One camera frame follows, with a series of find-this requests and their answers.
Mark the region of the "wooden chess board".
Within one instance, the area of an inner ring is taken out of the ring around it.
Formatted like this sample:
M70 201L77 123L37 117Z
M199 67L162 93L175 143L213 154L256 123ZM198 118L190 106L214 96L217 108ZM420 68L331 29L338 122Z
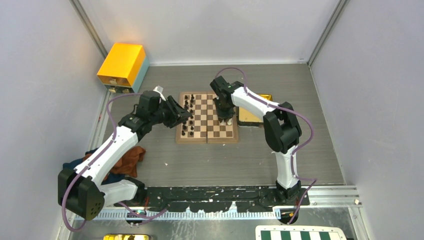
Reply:
M231 144L239 141L236 116L232 125L219 121L213 99L213 91L186 91L179 96L180 105L192 117L176 127L178 144Z

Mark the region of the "gold tin tray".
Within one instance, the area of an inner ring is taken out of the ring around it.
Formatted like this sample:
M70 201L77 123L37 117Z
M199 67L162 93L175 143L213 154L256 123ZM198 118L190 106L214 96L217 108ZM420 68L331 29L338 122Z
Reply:
M239 127L252 127L252 128L263 128L264 122L263 117L257 117L255 114L246 110L241 106L255 106L255 110L259 107L260 104L264 105L262 101L272 102L273 97L271 94L254 94L254 97L249 95L244 96L241 91L231 95L232 101L236 106L236 115L237 115L237 124Z

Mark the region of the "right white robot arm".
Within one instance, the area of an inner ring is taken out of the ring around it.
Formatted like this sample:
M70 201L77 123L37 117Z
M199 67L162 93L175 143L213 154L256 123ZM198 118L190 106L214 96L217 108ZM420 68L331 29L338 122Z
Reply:
M289 103L278 104L249 90L243 83L227 82L222 76L212 80L210 87L219 121L227 122L235 108L243 108L263 121L267 145L274 151L277 162L276 194L283 205L291 205L301 189L296 178L295 161L291 160L299 144L302 130Z

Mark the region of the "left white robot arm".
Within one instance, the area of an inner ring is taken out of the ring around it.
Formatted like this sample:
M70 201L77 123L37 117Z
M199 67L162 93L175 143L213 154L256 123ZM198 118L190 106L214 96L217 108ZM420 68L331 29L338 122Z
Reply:
M135 147L155 125L170 129L189 120L192 114L170 95L164 97L162 87L139 94L133 110L114 124L112 135L85 161L58 174L58 203L62 215L73 212L84 220L94 219L103 207L128 201L141 206L146 193L143 183L130 178L103 184L104 178L119 159Z

